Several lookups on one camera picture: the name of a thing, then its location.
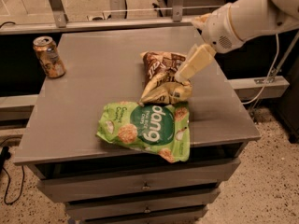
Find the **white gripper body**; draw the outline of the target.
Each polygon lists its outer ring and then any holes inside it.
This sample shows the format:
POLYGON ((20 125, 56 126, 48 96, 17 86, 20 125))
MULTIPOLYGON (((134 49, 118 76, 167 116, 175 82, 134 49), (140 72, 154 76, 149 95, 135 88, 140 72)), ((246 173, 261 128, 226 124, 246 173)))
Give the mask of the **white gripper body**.
POLYGON ((231 23, 231 3, 214 10, 206 19, 201 36, 218 53, 227 53, 243 46, 231 23))

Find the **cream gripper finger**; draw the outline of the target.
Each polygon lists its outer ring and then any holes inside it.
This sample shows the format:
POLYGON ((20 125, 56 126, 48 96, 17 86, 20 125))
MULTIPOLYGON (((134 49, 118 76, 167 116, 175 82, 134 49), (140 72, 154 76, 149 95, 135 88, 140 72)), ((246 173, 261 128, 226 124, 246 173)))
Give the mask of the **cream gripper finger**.
POLYGON ((210 13, 192 18, 192 25, 199 30, 205 30, 210 13))
POLYGON ((175 73, 175 80, 185 82, 213 62, 216 50, 210 45, 194 45, 187 54, 186 60, 175 73))

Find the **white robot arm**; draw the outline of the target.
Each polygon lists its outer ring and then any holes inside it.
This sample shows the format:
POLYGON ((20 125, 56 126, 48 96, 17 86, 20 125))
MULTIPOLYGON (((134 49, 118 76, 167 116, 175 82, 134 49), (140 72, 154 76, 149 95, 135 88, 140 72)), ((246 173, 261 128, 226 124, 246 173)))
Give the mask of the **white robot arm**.
POLYGON ((262 35, 275 35, 299 28, 299 0, 237 0, 211 13, 192 19, 204 43, 193 46, 175 73, 185 82, 212 63, 217 53, 242 47, 262 35))

